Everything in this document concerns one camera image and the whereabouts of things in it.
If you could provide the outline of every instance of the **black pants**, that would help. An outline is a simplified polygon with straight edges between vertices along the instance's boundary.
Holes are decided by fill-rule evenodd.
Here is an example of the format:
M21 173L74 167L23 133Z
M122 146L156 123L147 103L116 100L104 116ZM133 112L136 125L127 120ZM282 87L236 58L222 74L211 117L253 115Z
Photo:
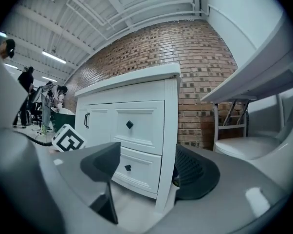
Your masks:
M21 118L22 126L26 126L26 105L27 105L27 102L28 102L28 100L26 99L20 108L20 118ZM16 125L17 121L18 121L18 114L14 120L13 125Z

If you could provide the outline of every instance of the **green bin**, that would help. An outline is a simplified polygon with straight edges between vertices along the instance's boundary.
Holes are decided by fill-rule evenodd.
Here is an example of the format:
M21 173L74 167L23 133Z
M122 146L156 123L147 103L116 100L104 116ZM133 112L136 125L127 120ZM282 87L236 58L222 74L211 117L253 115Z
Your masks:
M55 132L57 132L64 124L69 124L75 129L75 114L66 108L59 108L59 112L54 111L52 108L51 123Z

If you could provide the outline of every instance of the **brick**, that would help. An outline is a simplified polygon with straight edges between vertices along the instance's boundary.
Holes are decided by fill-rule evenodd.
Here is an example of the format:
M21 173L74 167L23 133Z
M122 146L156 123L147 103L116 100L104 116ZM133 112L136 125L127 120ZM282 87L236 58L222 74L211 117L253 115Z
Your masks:
M76 111L76 91L99 81L167 63L179 63L182 83L179 94L178 142L212 149L213 105L200 98L219 86L237 69L225 42L203 20L166 22L138 30L103 48L66 82L64 107ZM230 108L219 105L224 118ZM237 105L233 115L238 115ZM220 131L220 137L238 137L237 131Z

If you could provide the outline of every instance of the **black and white marker cube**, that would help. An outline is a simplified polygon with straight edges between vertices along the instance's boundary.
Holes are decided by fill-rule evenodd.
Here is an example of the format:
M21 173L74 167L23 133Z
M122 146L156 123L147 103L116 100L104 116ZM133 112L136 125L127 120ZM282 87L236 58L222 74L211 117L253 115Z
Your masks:
M69 124L64 124L51 142L60 152L82 149L86 146L86 140Z

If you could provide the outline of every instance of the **cabinet drawer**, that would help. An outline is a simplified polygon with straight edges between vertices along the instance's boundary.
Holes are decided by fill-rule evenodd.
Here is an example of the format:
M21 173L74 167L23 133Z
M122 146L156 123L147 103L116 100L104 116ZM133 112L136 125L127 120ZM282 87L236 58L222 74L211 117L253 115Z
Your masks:
M111 141L137 151L162 155L164 101L113 104Z
M128 187L157 193L162 157L121 147L121 160L113 178Z

